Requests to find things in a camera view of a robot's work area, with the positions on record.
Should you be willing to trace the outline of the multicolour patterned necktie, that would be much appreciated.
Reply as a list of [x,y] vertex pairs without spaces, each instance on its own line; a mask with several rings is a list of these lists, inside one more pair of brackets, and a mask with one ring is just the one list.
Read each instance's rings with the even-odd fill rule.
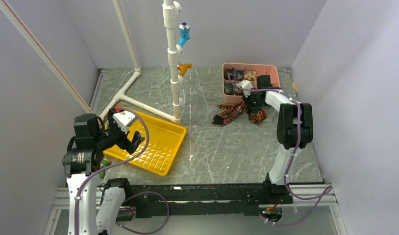
[[267,118],[267,112],[264,109],[253,112],[248,109],[248,106],[244,102],[235,104],[218,104],[217,107],[223,111],[212,117],[212,125],[218,127],[228,125],[237,119],[242,113],[247,113],[249,121],[256,125],[261,124]]

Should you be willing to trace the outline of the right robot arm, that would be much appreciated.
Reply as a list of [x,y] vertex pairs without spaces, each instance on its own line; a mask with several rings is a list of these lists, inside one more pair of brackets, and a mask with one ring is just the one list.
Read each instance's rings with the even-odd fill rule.
[[241,81],[239,87],[243,90],[244,102],[252,111],[267,104],[278,112],[276,138],[279,148],[268,174],[270,185],[262,189],[264,201],[274,203],[281,196],[278,187],[291,193],[289,171],[295,158],[313,139],[312,106],[294,100],[278,87],[256,89],[248,80]]

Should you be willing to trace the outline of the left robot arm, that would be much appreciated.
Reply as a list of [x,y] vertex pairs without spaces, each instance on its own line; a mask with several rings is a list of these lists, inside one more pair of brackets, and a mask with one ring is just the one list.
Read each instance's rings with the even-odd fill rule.
[[113,111],[107,123],[95,114],[83,114],[74,120],[75,135],[70,139],[62,164],[69,189],[70,235],[110,235],[120,207],[129,204],[133,193],[125,178],[108,180],[103,187],[100,208],[96,208],[97,188],[103,152],[117,146],[129,154],[144,141],[129,128],[140,117],[130,111]]

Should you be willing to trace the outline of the gold floral rolled tie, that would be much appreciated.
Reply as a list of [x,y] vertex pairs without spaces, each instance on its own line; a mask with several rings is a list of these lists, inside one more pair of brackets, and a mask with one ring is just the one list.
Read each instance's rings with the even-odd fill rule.
[[244,71],[244,80],[255,81],[256,71],[255,70]]

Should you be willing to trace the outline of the yellow plastic tray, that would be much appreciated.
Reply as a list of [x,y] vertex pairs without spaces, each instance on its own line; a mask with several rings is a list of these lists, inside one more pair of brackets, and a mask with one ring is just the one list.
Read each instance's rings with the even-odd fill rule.
[[187,129],[181,125],[136,111],[149,131],[146,150],[129,164],[159,176],[166,176],[184,140]]

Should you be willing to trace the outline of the green plastic faucet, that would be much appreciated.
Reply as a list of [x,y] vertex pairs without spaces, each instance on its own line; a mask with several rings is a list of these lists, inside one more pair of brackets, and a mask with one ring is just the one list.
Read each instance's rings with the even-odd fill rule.
[[[104,169],[104,168],[106,168],[106,167],[108,167],[110,165],[111,165],[111,161],[108,158],[105,157],[100,162],[100,169]],[[100,179],[104,179],[105,178],[105,171],[104,170],[102,170],[99,173],[99,178]]]

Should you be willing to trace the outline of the blue dotted rolled tie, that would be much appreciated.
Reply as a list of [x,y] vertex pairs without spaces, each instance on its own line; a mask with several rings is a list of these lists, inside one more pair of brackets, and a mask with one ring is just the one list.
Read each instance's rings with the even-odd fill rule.
[[223,92],[225,95],[235,95],[234,87],[231,83],[224,84]]

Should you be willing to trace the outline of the pink divided organizer box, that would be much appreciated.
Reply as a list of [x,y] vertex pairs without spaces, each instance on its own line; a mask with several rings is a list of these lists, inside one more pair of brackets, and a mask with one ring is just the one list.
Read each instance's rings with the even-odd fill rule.
[[[266,89],[266,88],[279,88],[280,80],[277,72],[277,67],[274,65],[265,65],[265,64],[245,64],[245,63],[224,63],[222,65],[223,68],[223,85],[222,90],[224,88],[224,84],[231,83],[230,80],[224,80],[224,70],[225,69],[234,69],[238,71],[256,71],[256,80],[251,81],[254,89]],[[224,103],[238,103],[242,101],[243,91],[234,87],[235,95],[225,95],[223,94],[223,102]]]

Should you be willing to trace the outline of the dark rolled tie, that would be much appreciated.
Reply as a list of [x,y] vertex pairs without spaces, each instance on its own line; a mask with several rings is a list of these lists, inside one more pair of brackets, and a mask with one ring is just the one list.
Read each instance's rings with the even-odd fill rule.
[[224,70],[224,80],[234,80],[234,69]]

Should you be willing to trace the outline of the orange plastic faucet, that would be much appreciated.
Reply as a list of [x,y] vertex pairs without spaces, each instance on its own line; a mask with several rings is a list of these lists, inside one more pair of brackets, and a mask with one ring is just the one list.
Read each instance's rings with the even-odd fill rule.
[[190,64],[190,63],[187,63],[187,64],[179,63],[177,65],[177,70],[179,71],[178,75],[183,77],[185,75],[185,73],[187,72],[187,70],[191,69],[191,68],[192,68],[192,64]]

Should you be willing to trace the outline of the white pipe with red stripe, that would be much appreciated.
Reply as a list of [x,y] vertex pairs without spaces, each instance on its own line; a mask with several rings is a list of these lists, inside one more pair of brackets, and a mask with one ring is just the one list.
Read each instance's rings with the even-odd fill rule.
[[33,32],[28,28],[27,24],[17,14],[15,9],[6,0],[0,0],[0,10],[13,24],[16,30],[23,36],[28,44],[37,53],[40,59],[51,70],[55,77],[61,82],[65,89],[70,93],[72,98],[79,104],[85,113],[93,113],[87,102],[79,94],[78,90],[72,85],[70,80],[65,76],[61,68],[52,59],[50,54],[45,50],[43,45],[35,37]]

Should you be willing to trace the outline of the blue plastic faucet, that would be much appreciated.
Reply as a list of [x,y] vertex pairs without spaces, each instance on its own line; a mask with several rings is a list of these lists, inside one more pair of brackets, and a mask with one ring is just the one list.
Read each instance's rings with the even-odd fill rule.
[[186,22],[182,22],[178,26],[179,28],[179,33],[180,33],[180,40],[178,42],[178,45],[180,47],[184,47],[186,42],[190,40],[190,25],[187,24]]

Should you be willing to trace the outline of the white PVC pipe stand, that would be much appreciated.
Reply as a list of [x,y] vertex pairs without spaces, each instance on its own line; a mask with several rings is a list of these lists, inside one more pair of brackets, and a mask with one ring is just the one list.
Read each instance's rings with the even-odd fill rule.
[[177,30],[176,19],[181,12],[181,5],[174,0],[165,0],[163,1],[162,4],[164,27],[166,29],[166,34],[167,34],[168,64],[170,66],[170,72],[171,72],[170,84],[172,91],[172,106],[174,111],[174,114],[171,115],[159,109],[153,108],[145,103],[139,102],[125,94],[126,91],[130,88],[130,86],[134,83],[134,81],[140,77],[142,71],[141,71],[141,66],[135,54],[135,47],[133,46],[131,40],[130,31],[126,25],[126,20],[123,14],[121,3],[118,0],[114,0],[113,4],[119,19],[122,33],[125,37],[127,48],[130,52],[130,56],[134,64],[134,73],[124,84],[124,86],[114,94],[112,100],[104,108],[100,116],[102,118],[107,117],[109,109],[113,108],[113,106],[116,105],[119,101],[125,101],[139,108],[142,108],[146,111],[149,111],[155,115],[158,115],[162,118],[165,118],[173,123],[180,124],[182,122],[181,107],[183,104],[183,98],[179,96],[179,92],[181,90],[183,77],[178,75],[179,71],[177,70],[177,65],[179,64],[179,57],[183,52],[183,48],[180,47],[176,42],[176,30]]

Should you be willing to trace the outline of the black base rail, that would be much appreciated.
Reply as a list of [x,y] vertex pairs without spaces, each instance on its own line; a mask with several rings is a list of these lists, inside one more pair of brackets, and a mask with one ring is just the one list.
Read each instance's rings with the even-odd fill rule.
[[136,218],[166,215],[242,214],[258,216],[266,207],[293,203],[285,186],[261,183],[125,185],[122,206]]

